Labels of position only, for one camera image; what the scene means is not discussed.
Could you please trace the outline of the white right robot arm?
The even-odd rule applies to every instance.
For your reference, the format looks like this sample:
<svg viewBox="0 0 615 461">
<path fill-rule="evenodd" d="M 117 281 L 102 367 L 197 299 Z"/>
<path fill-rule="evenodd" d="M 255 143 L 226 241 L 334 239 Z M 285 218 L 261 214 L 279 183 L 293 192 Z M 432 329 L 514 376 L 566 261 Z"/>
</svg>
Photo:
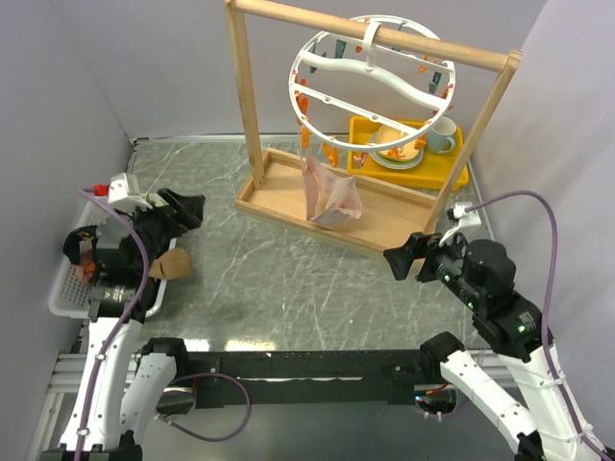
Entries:
<svg viewBox="0 0 615 461">
<path fill-rule="evenodd" d="M 460 390 L 499 430 L 517 460 L 613 459 L 613 449 L 580 416 L 558 367 L 554 340 L 541 330 L 541 311 L 515 291 L 516 266 L 504 246 L 488 239 L 467 242 L 461 233 L 450 244 L 439 240 L 439 234 L 415 232 L 383 256 L 397 280 L 422 260 L 417 280 L 442 282 L 471 310 L 475 329 L 524 399 L 512 398 L 449 332 L 422 345 L 422 376 Z"/>
</svg>

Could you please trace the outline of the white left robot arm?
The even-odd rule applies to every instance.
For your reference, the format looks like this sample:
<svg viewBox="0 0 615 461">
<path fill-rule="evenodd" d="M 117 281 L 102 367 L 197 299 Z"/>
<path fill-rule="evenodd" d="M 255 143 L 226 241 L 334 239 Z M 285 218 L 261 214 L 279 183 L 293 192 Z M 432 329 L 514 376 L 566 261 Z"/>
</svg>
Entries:
<svg viewBox="0 0 615 461">
<path fill-rule="evenodd" d="M 85 190 L 106 220 L 72 230 L 62 252 L 90 286 L 86 364 L 72 416 L 42 460 L 140 460 L 140 441 L 167 385 L 183 384 L 190 362 L 183 340 L 161 338 L 142 355 L 133 382 L 131 355 L 159 283 L 150 268 L 172 239 L 200 228 L 205 197 L 168 188 L 112 197 Z"/>
</svg>

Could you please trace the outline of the navy green striped sock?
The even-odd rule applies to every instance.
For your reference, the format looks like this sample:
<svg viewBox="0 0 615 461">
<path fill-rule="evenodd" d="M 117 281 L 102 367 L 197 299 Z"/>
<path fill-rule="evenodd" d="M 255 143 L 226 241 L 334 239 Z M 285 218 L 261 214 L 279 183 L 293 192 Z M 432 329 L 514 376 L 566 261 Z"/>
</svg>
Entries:
<svg viewBox="0 0 615 461">
<path fill-rule="evenodd" d="M 81 261 L 81 243 L 88 242 L 90 249 L 96 253 L 97 225 L 82 226 L 72 230 L 64 239 L 62 253 L 71 264 L 79 265 Z"/>
</svg>

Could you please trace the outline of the brown ribbed sock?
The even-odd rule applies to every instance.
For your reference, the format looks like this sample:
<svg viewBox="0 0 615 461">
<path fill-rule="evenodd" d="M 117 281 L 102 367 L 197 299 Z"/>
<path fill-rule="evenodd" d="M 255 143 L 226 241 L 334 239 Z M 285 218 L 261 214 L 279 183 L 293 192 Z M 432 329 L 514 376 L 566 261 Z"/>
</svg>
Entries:
<svg viewBox="0 0 615 461">
<path fill-rule="evenodd" d="M 193 262 L 183 248 L 172 248 L 155 259 L 149 270 L 149 277 L 159 280 L 183 279 L 193 274 Z"/>
</svg>

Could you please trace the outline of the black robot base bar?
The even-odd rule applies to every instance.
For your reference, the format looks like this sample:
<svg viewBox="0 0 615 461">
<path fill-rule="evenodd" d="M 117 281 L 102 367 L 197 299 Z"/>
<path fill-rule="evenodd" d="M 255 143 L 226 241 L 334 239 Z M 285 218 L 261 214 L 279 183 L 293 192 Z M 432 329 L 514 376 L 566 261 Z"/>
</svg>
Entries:
<svg viewBox="0 0 615 461">
<path fill-rule="evenodd" d="M 197 409 L 251 404 L 384 401 L 412 405 L 415 388 L 441 384 L 419 350 L 171 352 L 174 382 L 196 392 Z"/>
</svg>

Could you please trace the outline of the white round clip hanger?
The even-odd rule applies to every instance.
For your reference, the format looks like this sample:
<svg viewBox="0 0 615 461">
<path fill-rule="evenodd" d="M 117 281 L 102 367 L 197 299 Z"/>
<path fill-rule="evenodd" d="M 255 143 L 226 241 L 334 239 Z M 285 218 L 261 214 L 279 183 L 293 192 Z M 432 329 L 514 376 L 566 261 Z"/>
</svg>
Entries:
<svg viewBox="0 0 615 461">
<path fill-rule="evenodd" d="M 308 115 L 308 104 L 351 116 L 362 116 L 405 134 L 385 144 L 367 143 L 367 152 L 424 139 L 453 104 L 456 68 L 453 61 L 381 45 L 376 33 L 391 26 L 438 39 L 429 28 L 395 15 L 364 15 L 354 21 L 366 28 L 359 37 L 319 32 L 297 52 L 287 88 L 302 133 L 341 149 L 358 151 L 359 144 L 336 140 Z"/>
</svg>

